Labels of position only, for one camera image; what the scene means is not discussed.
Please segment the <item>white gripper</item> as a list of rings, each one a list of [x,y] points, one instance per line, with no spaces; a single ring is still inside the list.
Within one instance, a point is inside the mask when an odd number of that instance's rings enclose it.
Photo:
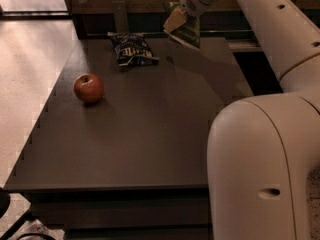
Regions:
[[[187,22],[188,15],[192,17],[200,16],[209,8],[211,3],[212,0],[179,0],[180,5],[173,9],[163,25],[164,31],[171,33],[181,27]]]

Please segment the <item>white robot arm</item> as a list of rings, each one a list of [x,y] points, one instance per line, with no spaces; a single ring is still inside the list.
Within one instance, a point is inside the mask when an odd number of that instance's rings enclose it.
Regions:
[[[215,0],[179,0],[171,32]],[[282,88],[215,118],[207,147],[214,240],[311,240],[307,178],[320,164],[320,30],[290,0],[237,0]]]

